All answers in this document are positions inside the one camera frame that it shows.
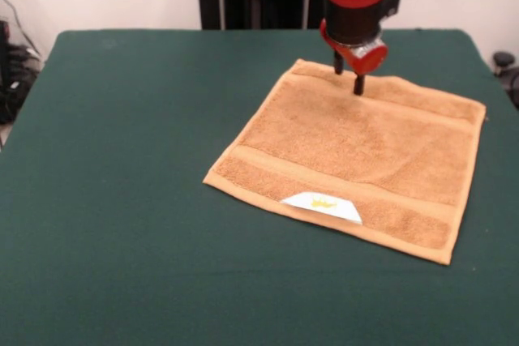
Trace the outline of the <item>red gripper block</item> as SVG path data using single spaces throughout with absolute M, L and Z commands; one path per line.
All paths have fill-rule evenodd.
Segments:
M 341 75 L 345 69 L 345 64 L 349 65 L 356 74 L 354 94 L 361 96 L 364 93 L 366 75 L 376 70 L 387 57 L 387 45 L 379 36 L 361 45 L 339 44 L 328 34 L 325 19 L 321 20 L 320 34 L 332 48 L 335 74 Z

